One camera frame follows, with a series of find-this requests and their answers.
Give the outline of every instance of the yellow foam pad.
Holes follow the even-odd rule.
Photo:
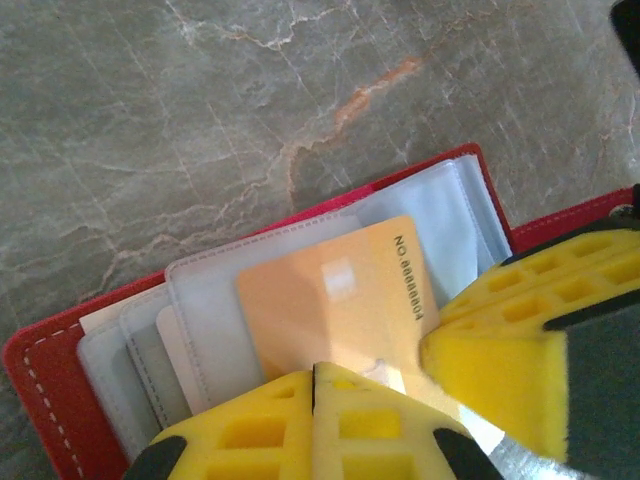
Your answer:
[[[506,301],[538,285],[639,249],[640,231],[618,229],[578,235],[520,261],[487,271],[440,310],[441,323],[467,317],[491,303]]]
[[[488,294],[486,281],[476,283],[469,287],[473,295]],[[547,283],[522,287],[520,294],[488,299],[482,308],[427,335],[422,363],[445,392],[536,453],[564,462],[566,335],[543,326],[639,289],[640,250],[622,251]]]
[[[187,440],[170,480],[311,478],[311,372],[281,377],[160,433]]]
[[[468,436],[458,422],[335,364],[314,375],[314,480],[456,479],[433,432]]]

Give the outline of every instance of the marble countertop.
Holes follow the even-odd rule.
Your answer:
[[[513,225],[640,181],[611,3],[0,3],[0,343],[468,141]],[[51,477],[4,372],[0,412],[0,477]]]

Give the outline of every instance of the red card holder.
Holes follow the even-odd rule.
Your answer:
[[[467,154],[479,159],[487,188],[514,252],[524,251],[602,218],[618,205],[632,203],[632,190],[620,190],[511,230],[480,147],[467,144],[334,197],[262,231],[342,208],[425,168]],[[5,345],[6,369],[61,478],[118,479],[128,466],[76,356],[78,341],[84,335],[80,317],[163,282],[163,272],[155,273],[26,327]]]

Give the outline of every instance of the card holder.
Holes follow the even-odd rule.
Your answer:
[[[482,181],[486,184],[515,252],[536,247],[558,235],[602,218],[614,207],[633,203],[633,191],[626,188],[511,230],[500,210],[499,200],[491,185],[480,147],[466,144],[327,200],[266,227],[264,231],[335,211],[420,173],[425,168],[464,155],[479,158]],[[108,426],[104,409],[99,405],[91,385],[87,382],[86,372],[76,355],[78,342],[84,335],[78,323],[79,319],[134,294],[155,288],[163,282],[162,272],[139,279],[23,328],[5,345],[3,361],[9,377],[61,478],[116,480],[122,477],[126,468],[122,449],[113,435],[113,429]]]
[[[77,353],[125,455],[134,459],[161,428],[118,322],[85,335]]]
[[[197,415],[204,412],[207,407],[202,401],[200,387],[195,373],[191,369],[187,346],[182,341],[180,325],[172,306],[165,307],[160,311],[158,318],[156,318],[156,327],[191,413]]]
[[[178,377],[156,327],[156,319],[171,308],[166,286],[123,308],[119,324],[158,423],[167,428],[191,416]]]
[[[416,224],[439,305],[511,253],[478,158],[463,155],[373,193],[323,225],[276,230],[269,238],[253,237],[170,265],[169,291],[202,402],[212,407],[264,381],[233,287],[237,273],[407,214]]]
[[[264,383],[235,294],[235,275],[360,226],[354,216],[329,214],[188,257],[167,268],[173,307],[207,407]]]
[[[475,155],[427,168],[346,211],[363,226],[413,218],[439,307],[511,254]]]

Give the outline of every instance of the card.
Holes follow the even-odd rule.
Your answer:
[[[125,306],[118,323],[158,423],[167,428],[190,417],[191,410],[156,326],[158,314],[171,306],[166,285],[159,287]]]
[[[113,433],[132,461],[162,429],[118,322],[103,323],[82,337],[77,354]]]
[[[458,417],[419,366],[439,319],[409,216],[244,270],[236,291],[268,380],[330,360]]]
[[[191,414],[197,415],[204,412],[207,410],[206,402],[202,398],[196,376],[191,369],[187,347],[182,340],[180,326],[173,307],[169,306],[160,310],[156,318],[156,327],[173,370],[178,377],[178,383],[187,400]]]
[[[354,215],[331,213],[182,259],[165,275],[202,397],[214,407],[265,381],[235,293],[238,272],[353,232]]]
[[[129,305],[130,303],[142,298],[145,295],[148,295],[152,292],[156,292],[160,289],[164,288],[162,285],[158,285],[157,287],[149,288],[144,292],[136,293],[124,300],[120,300],[119,302],[112,303],[100,310],[96,310],[95,312],[89,313],[84,317],[80,317],[80,326],[82,326],[82,330],[87,334],[92,330],[104,325],[105,323],[109,323],[118,319],[120,312],[122,309]]]

